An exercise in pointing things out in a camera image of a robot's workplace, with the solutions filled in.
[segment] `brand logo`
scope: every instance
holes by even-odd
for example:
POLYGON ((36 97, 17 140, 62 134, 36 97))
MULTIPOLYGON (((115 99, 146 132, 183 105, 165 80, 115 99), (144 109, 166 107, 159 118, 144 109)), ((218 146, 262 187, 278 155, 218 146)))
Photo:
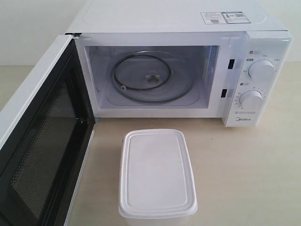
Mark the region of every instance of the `brand logo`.
POLYGON ((235 121, 251 121, 251 119, 250 119, 250 118, 241 118, 241 117, 237 117, 237 118, 235 119, 235 121))

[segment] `countertop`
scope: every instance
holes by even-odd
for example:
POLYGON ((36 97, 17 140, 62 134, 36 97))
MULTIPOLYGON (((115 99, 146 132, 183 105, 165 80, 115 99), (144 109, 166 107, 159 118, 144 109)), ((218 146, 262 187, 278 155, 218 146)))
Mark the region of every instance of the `countertop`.
MULTIPOLYGON (((0 109, 30 67, 0 67, 0 109)), ((198 211, 187 226, 301 225, 301 63, 286 63, 257 127, 221 119, 101 119, 69 226, 125 226, 118 213, 122 139, 135 129, 185 137, 198 211)))

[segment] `microwave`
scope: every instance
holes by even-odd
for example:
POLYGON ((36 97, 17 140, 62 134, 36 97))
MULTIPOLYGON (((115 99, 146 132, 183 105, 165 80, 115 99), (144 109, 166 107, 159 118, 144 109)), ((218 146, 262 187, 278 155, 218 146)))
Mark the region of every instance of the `microwave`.
POLYGON ((253 0, 88 1, 0 112, 0 225, 68 224, 101 118, 257 125, 291 42, 253 0))

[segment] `timer knob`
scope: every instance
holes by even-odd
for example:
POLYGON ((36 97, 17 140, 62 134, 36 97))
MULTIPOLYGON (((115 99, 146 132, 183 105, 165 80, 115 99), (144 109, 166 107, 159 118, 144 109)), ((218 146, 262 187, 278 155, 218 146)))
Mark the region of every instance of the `timer knob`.
POLYGON ((260 92, 251 90, 243 93, 239 98, 239 102, 244 109, 255 111, 261 108, 263 99, 260 92))
POLYGON ((270 81, 275 75, 275 68, 269 60, 259 60, 249 68, 249 76, 255 82, 270 81))

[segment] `control panel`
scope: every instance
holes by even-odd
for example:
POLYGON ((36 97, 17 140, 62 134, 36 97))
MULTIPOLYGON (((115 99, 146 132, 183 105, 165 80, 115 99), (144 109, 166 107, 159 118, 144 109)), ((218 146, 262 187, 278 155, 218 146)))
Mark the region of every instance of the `control panel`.
POLYGON ((226 126, 257 125, 291 43, 286 31, 247 34, 248 48, 232 94, 226 126))

